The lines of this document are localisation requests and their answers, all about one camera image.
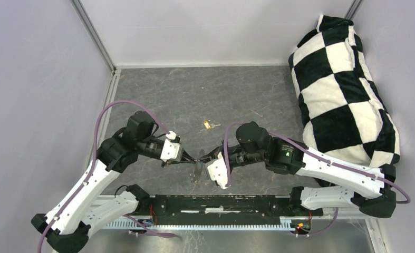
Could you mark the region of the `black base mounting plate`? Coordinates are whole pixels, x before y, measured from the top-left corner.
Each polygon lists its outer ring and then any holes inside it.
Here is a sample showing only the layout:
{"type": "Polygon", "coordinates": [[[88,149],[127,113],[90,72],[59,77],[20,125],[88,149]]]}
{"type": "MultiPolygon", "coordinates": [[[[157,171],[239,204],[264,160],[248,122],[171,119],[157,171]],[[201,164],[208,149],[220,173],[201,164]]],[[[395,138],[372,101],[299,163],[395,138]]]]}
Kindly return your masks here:
{"type": "Polygon", "coordinates": [[[275,225],[280,217],[319,217],[278,195],[155,195],[140,200],[133,216],[153,216],[158,225],[275,225]]]}

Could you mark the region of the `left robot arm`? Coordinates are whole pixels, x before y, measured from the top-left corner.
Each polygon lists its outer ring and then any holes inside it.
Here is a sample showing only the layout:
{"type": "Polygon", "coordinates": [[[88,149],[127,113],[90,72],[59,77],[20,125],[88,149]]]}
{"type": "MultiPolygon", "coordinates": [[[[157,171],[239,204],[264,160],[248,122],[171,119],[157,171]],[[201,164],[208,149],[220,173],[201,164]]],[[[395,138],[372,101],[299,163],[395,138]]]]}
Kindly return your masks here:
{"type": "Polygon", "coordinates": [[[95,160],[63,200],[46,214],[36,214],[31,223],[57,252],[79,252],[89,239],[109,223],[134,212],[149,209],[148,194],[137,185],[128,186],[118,197],[91,209],[102,191],[139,156],[156,159],[162,166],[196,163],[174,132],[155,136],[158,124],[145,111],[129,117],[127,125],[105,139],[95,160]]]}

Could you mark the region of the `yellow capped key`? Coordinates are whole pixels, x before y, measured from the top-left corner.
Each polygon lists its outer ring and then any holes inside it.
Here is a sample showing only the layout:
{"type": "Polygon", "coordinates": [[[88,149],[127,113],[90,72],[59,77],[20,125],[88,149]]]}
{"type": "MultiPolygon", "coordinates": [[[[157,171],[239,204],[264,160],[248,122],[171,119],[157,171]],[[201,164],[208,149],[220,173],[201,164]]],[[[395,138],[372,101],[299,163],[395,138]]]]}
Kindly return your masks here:
{"type": "Polygon", "coordinates": [[[221,124],[214,124],[214,123],[211,123],[210,121],[204,121],[203,126],[205,127],[206,130],[211,130],[211,129],[214,129],[215,127],[221,126],[221,124]]]}

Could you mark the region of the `black white checkered blanket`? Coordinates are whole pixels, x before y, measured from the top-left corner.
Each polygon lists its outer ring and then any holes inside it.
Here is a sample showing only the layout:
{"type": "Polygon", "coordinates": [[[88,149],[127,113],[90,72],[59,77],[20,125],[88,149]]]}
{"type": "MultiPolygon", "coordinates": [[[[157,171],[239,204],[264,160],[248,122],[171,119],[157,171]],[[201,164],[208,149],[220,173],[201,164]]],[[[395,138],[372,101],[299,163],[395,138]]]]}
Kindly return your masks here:
{"type": "Polygon", "coordinates": [[[353,21],[321,15],[288,64],[307,146],[363,166],[399,162],[399,133],[366,65],[353,21]]]}

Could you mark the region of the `red wired circuit board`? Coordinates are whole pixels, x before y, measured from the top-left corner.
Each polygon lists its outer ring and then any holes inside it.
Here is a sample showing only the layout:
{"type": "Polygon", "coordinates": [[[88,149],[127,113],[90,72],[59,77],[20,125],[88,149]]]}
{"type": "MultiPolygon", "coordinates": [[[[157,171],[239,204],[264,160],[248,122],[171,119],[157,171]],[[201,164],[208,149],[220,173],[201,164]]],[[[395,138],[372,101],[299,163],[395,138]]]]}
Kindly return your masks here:
{"type": "Polygon", "coordinates": [[[312,222],[309,220],[304,222],[292,223],[291,227],[295,229],[293,233],[306,235],[310,233],[310,231],[312,230],[312,222]]]}

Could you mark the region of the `metal keyring plate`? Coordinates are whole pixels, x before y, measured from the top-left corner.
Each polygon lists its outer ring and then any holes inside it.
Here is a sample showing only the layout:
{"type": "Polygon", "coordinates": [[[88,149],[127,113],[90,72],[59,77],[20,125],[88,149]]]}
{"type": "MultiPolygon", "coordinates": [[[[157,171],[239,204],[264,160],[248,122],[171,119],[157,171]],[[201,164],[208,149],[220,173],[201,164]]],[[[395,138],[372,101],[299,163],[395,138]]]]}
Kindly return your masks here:
{"type": "Polygon", "coordinates": [[[198,160],[195,164],[195,168],[194,168],[194,172],[193,172],[193,177],[192,177],[192,183],[193,184],[198,184],[200,182],[200,177],[202,174],[202,171],[204,169],[204,163],[202,162],[202,157],[205,155],[205,151],[204,149],[201,149],[199,151],[199,157],[198,160]]]}

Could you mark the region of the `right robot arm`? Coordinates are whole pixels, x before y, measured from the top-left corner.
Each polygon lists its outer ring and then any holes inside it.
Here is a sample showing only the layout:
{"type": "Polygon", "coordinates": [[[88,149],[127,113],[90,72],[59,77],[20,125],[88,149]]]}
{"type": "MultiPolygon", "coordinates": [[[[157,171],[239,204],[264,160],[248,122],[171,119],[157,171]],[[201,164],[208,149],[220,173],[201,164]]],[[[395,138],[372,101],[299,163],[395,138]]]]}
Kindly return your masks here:
{"type": "Polygon", "coordinates": [[[294,187],[288,208],[295,215],[322,208],[355,208],[368,216],[390,218],[396,208],[394,166],[368,167],[335,159],[301,142],[273,136],[254,121],[239,126],[235,136],[238,145],[222,143],[200,157],[210,179],[222,189],[231,185],[234,168],[264,163],[276,174],[330,183],[320,188],[294,187]]]}

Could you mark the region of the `aluminium frame rail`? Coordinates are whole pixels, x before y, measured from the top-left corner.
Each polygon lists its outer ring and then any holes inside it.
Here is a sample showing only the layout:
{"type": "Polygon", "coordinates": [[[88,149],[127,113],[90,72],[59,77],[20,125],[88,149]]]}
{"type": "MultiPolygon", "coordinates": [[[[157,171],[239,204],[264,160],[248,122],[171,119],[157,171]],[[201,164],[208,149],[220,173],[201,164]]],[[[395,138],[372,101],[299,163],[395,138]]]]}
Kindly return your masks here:
{"type": "Polygon", "coordinates": [[[112,58],[110,57],[106,47],[104,46],[101,37],[99,36],[98,32],[96,31],[93,22],[91,21],[85,7],[81,0],[70,0],[71,4],[73,5],[78,17],[80,18],[83,26],[85,27],[89,37],[93,41],[96,49],[100,53],[104,63],[108,67],[108,69],[114,73],[117,70],[116,65],[114,64],[112,58]]]}

